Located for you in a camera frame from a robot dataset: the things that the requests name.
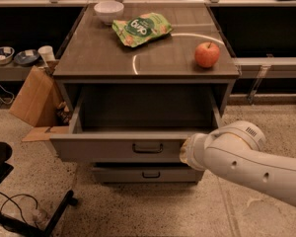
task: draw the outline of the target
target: drawer front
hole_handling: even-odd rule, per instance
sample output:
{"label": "drawer front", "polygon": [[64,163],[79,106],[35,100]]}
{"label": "drawer front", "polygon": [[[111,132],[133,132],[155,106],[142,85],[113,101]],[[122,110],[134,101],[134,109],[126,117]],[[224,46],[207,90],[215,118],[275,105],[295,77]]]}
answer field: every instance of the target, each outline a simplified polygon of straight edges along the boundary
{"label": "drawer front", "polygon": [[93,173],[98,183],[198,183],[203,176],[203,172],[189,167],[94,168]]}
{"label": "drawer front", "polygon": [[180,162],[183,140],[51,139],[63,161],[74,162]]}

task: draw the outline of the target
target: speckled floor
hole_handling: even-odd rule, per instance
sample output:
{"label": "speckled floor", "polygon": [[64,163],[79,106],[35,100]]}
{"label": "speckled floor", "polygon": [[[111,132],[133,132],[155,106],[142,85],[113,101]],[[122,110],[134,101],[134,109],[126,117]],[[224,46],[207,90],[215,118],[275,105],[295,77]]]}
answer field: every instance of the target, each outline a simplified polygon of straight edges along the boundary
{"label": "speckled floor", "polygon": [[[266,153],[296,157],[296,104],[229,105],[224,123],[244,119],[261,128]],[[34,196],[53,213],[72,189],[69,207],[53,236],[296,236],[296,208],[232,184],[206,171],[194,184],[114,184],[93,182],[88,164],[63,163],[42,142],[21,142],[31,127],[0,110],[0,140],[14,149],[14,171],[0,185],[13,196]],[[0,206],[5,201],[0,196]],[[29,216],[30,198],[17,202]],[[5,213],[18,217],[7,204]],[[18,236],[0,226],[1,236]]]}

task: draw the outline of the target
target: cup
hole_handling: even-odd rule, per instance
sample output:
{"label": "cup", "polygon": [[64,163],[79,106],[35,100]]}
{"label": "cup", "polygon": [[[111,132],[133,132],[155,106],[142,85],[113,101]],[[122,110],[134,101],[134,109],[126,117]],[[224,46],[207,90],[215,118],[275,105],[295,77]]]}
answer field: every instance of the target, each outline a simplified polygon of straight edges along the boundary
{"label": "cup", "polygon": [[48,61],[55,60],[55,56],[53,55],[52,46],[44,45],[38,50],[39,55],[42,60],[45,62],[46,66],[48,65]]}

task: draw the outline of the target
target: white bowl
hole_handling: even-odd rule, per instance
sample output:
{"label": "white bowl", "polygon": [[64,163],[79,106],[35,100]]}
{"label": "white bowl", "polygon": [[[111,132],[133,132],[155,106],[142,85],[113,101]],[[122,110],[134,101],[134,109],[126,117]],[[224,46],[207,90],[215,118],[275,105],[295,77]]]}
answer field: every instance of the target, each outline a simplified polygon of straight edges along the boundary
{"label": "white bowl", "polygon": [[118,20],[123,14],[124,5],[117,1],[104,1],[94,7],[99,19],[106,25],[111,25],[113,20]]}
{"label": "white bowl", "polygon": [[11,62],[14,54],[14,49],[10,46],[0,47],[0,65],[5,65]]}

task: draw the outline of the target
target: drawer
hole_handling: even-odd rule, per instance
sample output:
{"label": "drawer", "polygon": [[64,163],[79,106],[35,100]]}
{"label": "drawer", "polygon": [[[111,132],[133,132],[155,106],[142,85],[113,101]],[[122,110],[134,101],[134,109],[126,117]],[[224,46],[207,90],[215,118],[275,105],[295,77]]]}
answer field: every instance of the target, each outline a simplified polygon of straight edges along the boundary
{"label": "drawer", "polygon": [[197,183],[204,173],[180,164],[120,164],[116,166],[110,163],[99,164],[92,169],[92,172],[98,183]]}
{"label": "drawer", "polygon": [[219,122],[210,87],[87,85],[69,133],[50,140],[63,161],[180,163],[184,141]]}

